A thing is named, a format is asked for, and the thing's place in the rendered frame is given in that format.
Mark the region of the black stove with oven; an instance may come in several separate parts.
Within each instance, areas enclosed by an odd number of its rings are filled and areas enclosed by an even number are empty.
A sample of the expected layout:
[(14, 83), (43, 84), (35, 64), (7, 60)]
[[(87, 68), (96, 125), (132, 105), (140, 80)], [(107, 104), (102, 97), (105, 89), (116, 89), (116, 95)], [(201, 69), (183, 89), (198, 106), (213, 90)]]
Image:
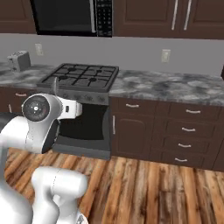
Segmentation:
[(52, 147), (59, 153), (110, 159), (109, 90), (118, 75), (117, 66), (64, 63), (37, 83), (42, 93), (75, 100), (82, 114), (60, 121)]

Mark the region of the dark brown base cupboards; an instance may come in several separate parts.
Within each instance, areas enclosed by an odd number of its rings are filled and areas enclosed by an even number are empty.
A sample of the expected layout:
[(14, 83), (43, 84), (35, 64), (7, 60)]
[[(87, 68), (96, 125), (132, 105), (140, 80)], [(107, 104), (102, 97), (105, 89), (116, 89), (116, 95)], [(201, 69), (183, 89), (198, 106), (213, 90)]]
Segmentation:
[(112, 154), (224, 172), (224, 107), (112, 97)]
[(29, 88), (0, 87), (0, 112), (22, 115), (21, 105), (37, 91)]

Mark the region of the silver toaster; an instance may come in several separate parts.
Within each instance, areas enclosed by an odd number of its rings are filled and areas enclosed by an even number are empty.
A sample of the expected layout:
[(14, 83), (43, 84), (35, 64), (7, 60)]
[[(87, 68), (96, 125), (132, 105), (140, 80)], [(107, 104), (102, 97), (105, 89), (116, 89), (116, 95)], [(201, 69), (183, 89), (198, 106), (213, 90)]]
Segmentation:
[(7, 60), (14, 72), (22, 72), (31, 66), (30, 54), (27, 51), (14, 52)]

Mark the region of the black microwave oven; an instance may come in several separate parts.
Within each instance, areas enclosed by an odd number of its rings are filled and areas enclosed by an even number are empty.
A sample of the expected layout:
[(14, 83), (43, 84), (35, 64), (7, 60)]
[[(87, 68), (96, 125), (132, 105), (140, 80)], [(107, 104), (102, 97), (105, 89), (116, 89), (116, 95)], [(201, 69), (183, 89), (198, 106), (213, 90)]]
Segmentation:
[(112, 37), (112, 0), (30, 2), (38, 35)]

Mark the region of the white wall socket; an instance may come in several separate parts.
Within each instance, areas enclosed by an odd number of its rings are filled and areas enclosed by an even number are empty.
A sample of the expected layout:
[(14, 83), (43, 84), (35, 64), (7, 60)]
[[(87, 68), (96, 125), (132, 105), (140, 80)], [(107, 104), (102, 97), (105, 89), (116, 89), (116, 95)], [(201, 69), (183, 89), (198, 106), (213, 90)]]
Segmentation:
[(43, 53), (43, 48), (42, 48), (42, 45), (41, 44), (35, 44), (35, 47), (36, 47), (36, 53), (38, 56), (43, 56), (44, 53)]
[(167, 63), (170, 59), (171, 55), (171, 50), (170, 49), (163, 49), (162, 50), (162, 56), (161, 56), (161, 61), (164, 63)]

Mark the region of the dark brown wall cupboards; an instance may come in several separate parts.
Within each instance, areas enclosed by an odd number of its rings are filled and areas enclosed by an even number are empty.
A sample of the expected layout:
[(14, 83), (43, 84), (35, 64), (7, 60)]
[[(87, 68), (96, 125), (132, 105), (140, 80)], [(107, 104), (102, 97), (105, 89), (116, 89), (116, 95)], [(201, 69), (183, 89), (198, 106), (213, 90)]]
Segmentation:
[(116, 37), (224, 40), (224, 0), (113, 0)]
[(0, 0), (0, 33), (35, 32), (30, 0)]

